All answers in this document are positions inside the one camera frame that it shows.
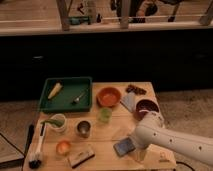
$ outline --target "white cup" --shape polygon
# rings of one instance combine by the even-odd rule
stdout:
[[[63,122],[63,125],[61,127],[57,127],[54,124],[50,124],[50,128],[56,132],[64,132],[67,128],[67,118],[65,117],[64,114],[58,113],[53,115],[50,119],[58,120]]]

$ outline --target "bowl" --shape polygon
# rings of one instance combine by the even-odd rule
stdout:
[[[159,107],[154,101],[142,99],[137,102],[135,114],[138,120],[143,119],[149,111],[159,112]]]
[[[120,102],[121,93],[114,87],[105,87],[97,94],[98,103],[103,107],[113,107]]]

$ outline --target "green tray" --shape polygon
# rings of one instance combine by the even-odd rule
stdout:
[[[54,85],[59,82],[62,89],[52,99],[48,95]],[[77,104],[72,101],[82,92],[84,96]],[[70,78],[48,78],[45,81],[44,88],[39,101],[39,109],[44,113],[58,112],[87,112],[92,106],[92,78],[91,77],[70,77]]]

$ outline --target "floor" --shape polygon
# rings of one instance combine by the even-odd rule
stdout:
[[[213,138],[213,89],[156,93],[168,129]],[[24,151],[28,126],[36,123],[38,101],[0,102],[0,132]],[[196,171],[213,171],[213,167],[175,153],[177,161]],[[21,171],[21,167],[2,169]],[[189,171],[178,165],[177,171]]]

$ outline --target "metal cup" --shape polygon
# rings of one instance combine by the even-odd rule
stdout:
[[[78,134],[84,138],[88,138],[90,135],[91,124],[88,121],[81,121],[77,125]]]

